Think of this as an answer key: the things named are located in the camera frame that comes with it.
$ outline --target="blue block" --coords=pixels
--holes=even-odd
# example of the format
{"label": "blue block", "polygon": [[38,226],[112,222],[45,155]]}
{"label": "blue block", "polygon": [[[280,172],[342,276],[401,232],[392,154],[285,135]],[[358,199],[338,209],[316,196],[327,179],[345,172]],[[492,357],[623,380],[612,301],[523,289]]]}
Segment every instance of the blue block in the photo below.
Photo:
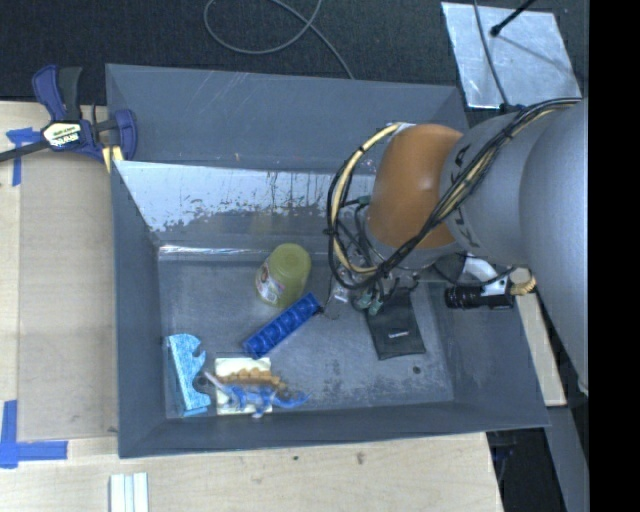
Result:
{"label": "blue block", "polygon": [[242,347],[254,359],[263,357],[273,347],[295,331],[320,308],[320,303],[309,292],[294,302],[275,319],[247,339]]}

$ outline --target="black carpet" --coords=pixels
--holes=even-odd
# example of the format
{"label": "black carpet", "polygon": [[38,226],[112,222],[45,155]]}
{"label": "black carpet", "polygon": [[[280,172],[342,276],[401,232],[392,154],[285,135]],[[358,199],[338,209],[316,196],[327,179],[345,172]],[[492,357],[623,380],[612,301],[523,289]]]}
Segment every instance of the black carpet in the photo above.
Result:
{"label": "black carpet", "polygon": [[[31,77],[51,63],[82,66],[80,102],[99,105],[106,104],[106,63],[347,77],[311,31],[270,55],[240,55],[223,48],[205,30],[206,2],[0,0],[0,99],[33,101]],[[315,7],[313,0],[288,3],[306,17]],[[507,8],[520,4],[480,3]],[[578,84],[588,96],[589,1],[539,0],[532,8],[555,14]],[[267,0],[217,0],[208,19],[227,42],[256,50],[284,43],[303,26]],[[460,85],[438,1],[325,0],[314,25],[358,79]],[[494,115],[468,112],[470,125]],[[542,431],[500,436],[496,468],[503,471],[505,510],[564,510]]]}

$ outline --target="gray bin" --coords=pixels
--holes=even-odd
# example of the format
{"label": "gray bin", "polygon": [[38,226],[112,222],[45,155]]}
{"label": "gray bin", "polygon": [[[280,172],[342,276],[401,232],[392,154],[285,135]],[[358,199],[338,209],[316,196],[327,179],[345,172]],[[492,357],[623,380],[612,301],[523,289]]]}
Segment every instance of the gray bin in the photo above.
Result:
{"label": "gray bin", "polygon": [[[163,340],[188,332],[215,357],[277,316],[253,276],[279,243],[329,269],[324,202],[351,152],[396,120],[464,131],[452,87],[108,66],[111,111],[138,119],[136,161],[112,171],[122,457],[374,441],[538,427],[548,417],[517,310],[452,311],[445,284],[412,294],[426,352],[378,361],[361,313],[315,316],[269,353],[312,399],[260,420],[180,417]],[[384,146],[358,169],[367,193]]]}

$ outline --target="metal rod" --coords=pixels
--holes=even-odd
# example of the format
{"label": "metal rod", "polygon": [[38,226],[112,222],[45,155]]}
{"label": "metal rod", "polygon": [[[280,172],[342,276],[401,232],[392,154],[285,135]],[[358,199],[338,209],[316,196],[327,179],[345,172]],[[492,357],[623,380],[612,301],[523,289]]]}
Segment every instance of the metal rod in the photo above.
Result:
{"label": "metal rod", "polygon": [[506,27],[509,23],[511,23],[515,18],[520,16],[520,14],[522,14],[522,12],[527,9],[527,7],[529,7],[531,4],[533,4],[536,1],[537,0],[527,0],[515,11],[509,14],[509,16],[507,16],[501,23],[498,23],[497,25],[494,25],[493,27],[491,27],[489,34],[491,34],[493,37],[496,37],[504,27]]}
{"label": "metal rod", "polygon": [[6,162],[7,160],[13,160],[14,158],[20,158],[21,156],[29,155],[46,149],[49,147],[47,141],[41,140],[40,142],[34,142],[33,144],[27,144],[26,146],[20,146],[18,148],[9,149],[0,153],[0,162]]}

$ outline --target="toy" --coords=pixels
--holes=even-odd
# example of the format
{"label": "toy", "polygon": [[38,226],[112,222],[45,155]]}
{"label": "toy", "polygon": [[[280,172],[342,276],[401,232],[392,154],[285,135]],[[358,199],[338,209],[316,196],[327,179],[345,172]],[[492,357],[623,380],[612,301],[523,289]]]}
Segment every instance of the toy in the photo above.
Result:
{"label": "toy", "polygon": [[257,368],[240,370],[225,377],[214,376],[205,370],[196,377],[194,387],[210,395],[219,390],[229,397],[228,402],[218,403],[222,409],[242,412],[247,406],[254,406],[253,418],[261,418],[271,406],[293,409],[305,403],[310,396],[300,392],[292,394],[280,377],[272,375],[269,370]]}
{"label": "toy", "polygon": [[309,292],[254,333],[242,344],[244,352],[254,359],[267,354],[273,347],[308,321],[320,309],[320,303]]}
{"label": "toy", "polygon": [[192,416],[207,411],[211,405],[211,398],[199,393],[191,383],[200,371],[207,357],[204,350],[198,356],[194,352],[200,346],[200,340],[191,334],[174,334],[166,339],[173,371],[176,377],[176,393],[184,408],[183,416]]}

